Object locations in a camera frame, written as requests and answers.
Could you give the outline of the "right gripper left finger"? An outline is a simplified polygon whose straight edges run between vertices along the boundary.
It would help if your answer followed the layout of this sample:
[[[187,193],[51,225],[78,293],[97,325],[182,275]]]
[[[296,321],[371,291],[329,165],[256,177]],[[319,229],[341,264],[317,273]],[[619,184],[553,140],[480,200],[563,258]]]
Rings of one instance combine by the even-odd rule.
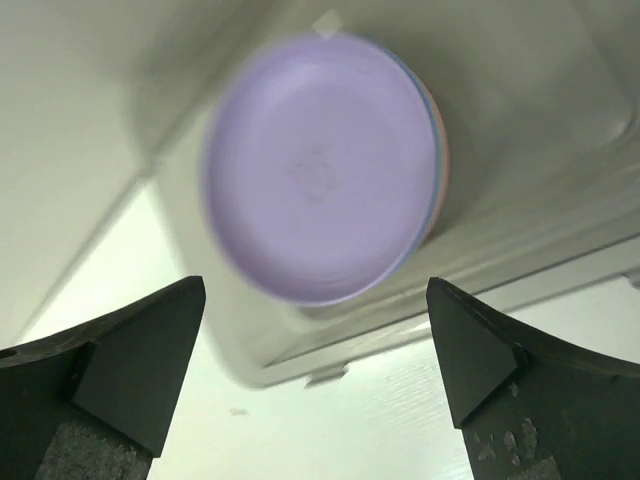
[[[4,479],[145,479],[161,456],[200,329],[189,276],[1,352]]]

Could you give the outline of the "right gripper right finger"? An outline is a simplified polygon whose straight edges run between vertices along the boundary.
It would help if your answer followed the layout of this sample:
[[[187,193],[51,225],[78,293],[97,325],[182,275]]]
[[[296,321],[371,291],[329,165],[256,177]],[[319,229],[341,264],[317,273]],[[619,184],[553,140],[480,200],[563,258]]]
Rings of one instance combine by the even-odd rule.
[[[476,479],[636,479],[639,366],[516,320],[433,277],[427,309]]]

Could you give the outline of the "purple plate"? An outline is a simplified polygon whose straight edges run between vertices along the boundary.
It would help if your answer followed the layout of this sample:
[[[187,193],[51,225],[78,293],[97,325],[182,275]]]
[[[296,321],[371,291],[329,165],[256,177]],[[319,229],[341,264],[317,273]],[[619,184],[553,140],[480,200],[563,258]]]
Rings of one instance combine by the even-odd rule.
[[[203,155],[208,221],[234,268],[300,306],[392,275],[440,213],[449,147],[424,84],[362,37],[308,33],[250,60]]]

